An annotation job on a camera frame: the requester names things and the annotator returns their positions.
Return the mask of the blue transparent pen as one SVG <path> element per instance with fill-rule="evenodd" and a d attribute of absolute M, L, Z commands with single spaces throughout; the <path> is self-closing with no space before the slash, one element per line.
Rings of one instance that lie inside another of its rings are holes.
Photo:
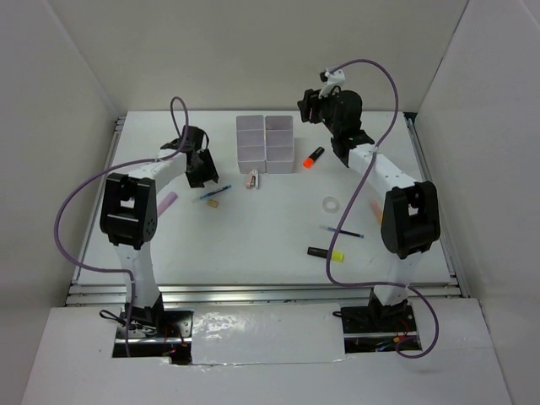
<path fill-rule="evenodd" d="M 206 192 L 200 196 L 197 196 L 197 197 L 194 197 L 192 199 L 192 202 L 193 203 L 196 203 L 196 202 L 199 202 L 199 201 L 203 201 L 203 200 L 207 200 L 209 199 L 210 197 L 213 197 L 213 196 L 216 196 L 218 194 L 220 194 L 221 192 L 225 192 L 227 190 L 229 190 L 232 186 L 229 184 L 229 185 L 226 185 L 226 186 L 222 186 L 216 190 L 213 190 L 213 191 L 210 191 L 210 192 Z"/>

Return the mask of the lilac eraser stick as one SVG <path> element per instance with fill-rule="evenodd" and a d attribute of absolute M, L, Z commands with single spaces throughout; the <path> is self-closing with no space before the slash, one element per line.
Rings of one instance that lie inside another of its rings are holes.
<path fill-rule="evenodd" d="M 161 216 L 170 207 L 170 205 L 176 201 L 177 198 L 178 196 L 175 192 L 168 193 L 165 198 L 158 204 L 157 215 Z"/>

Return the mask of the pink and orange eraser stick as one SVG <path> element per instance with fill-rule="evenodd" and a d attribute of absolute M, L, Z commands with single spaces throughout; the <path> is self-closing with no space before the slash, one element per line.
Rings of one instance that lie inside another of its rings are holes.
<path fill-rule="evenodd" d="M 374 214 L 377 223 L 381 224 L 382 219 L 383 219 L 383 211 L 382 211 L 379 203 L 377 201 L 375 201 L 375 200 L 371 200 L 370 201 L 370 209 L 371 209 L 372 213 Z"/>

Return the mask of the dark blue pen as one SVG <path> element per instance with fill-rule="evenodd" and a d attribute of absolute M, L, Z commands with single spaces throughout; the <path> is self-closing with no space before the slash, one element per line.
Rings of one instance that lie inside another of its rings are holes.
<path fill-rule="evenodd" d="M 325 230 L 325 231 L 328 231 L 328 232 L 332 232 L 332 233 L 338 232 L 341 235 L 352 236 L 352 237 L 360 238 L 360 239 L 363 239 L 365 237 L 363 234 L 360 234 L 360 233 L 355 233 L 355 232 L 344 230 L 344 229 L 337 230 L 336 228 L 333 228 L 333 227 L 330 227 L 330 226 L 325 226 L 325 225 L 320 225 L 319 228 L 321 230 Z"/>

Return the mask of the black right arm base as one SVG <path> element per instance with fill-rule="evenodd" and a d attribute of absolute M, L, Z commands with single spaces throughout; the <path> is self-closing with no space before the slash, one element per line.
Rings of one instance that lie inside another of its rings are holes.
<path fill-rule="evenodd" d="M 413 307 L 408 300 L 396 305 L 383 305 L 370 297 L 365 306 L 342 306 L 332 315 L 342 323 L 346 337 L 409 337 L 417 332 Z"/>

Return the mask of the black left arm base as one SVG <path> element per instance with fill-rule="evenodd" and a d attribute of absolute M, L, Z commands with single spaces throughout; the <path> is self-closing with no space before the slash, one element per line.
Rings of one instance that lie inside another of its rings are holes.
<path fill-rule="evenodd" d="M 176 351 L 175 346 L 188 348 L 192 342 L 193 312 L 189 310 L 164 310 L 153 308 L 133 309 L 127 326 L 127 309 L 119 315 L 101 310 L 100 318 L 117 325 L 116 342 L 122 347 L 132 345 L 162 344 L 165 353 Z"/>

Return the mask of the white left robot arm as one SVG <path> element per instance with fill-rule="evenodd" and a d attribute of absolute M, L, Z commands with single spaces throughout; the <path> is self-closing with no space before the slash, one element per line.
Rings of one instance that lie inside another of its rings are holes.
<path fill-rule="evenodd" d="M 115 247 L 127 276 L 127 303 L 138 309 L 136 325 L 149 337 L 160 335 L 166 315 L 157 310 L 161 293 L 155 282 L 150 241 L 158 227 L 157 194 L 184 175 L 191 188 L 219 181 L 209 151 L 209 136 L 199 127 L 184 127 L 186 142 L 164 145 L 158 157 L 127 174 L 107 176 L 100 213 L 100 229 Z"/>

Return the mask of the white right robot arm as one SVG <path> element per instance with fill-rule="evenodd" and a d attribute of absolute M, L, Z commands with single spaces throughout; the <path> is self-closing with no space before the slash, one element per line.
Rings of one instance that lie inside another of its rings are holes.
<path fill-rule="evenodd" d="M 374 329 L 385 331 L 405 311 L 408 286 L 421 257 L 440 238 L 436 187 L 405 174 L 378 152 L 361 128 L 359 94 L 338 86 L 323 97 L 319 93 L 308 89 L 297 102 L 301 121 L 324 124 L 334 154 L 346 167 L 365 175 L 379 198 L 381 239 L 392 260 L 386 281 L 371 288 L 368 320 Z"/>

